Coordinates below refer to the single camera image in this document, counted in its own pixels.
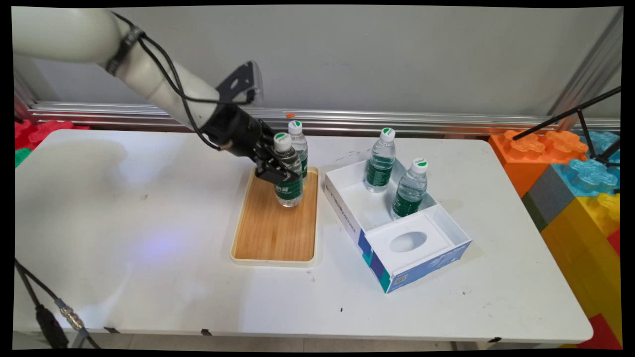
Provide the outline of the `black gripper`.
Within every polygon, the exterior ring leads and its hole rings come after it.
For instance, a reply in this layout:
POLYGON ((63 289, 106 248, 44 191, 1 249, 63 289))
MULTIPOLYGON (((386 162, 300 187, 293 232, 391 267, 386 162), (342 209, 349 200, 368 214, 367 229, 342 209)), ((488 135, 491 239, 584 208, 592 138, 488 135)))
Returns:
POLYGON ((272 184, 294 180, 294 172, 278 158, 271 144, 262 144, 264 130, 237 105, 218 105, 212 116, 200 127, 220 151, 255 160, 255 176, 272 184))

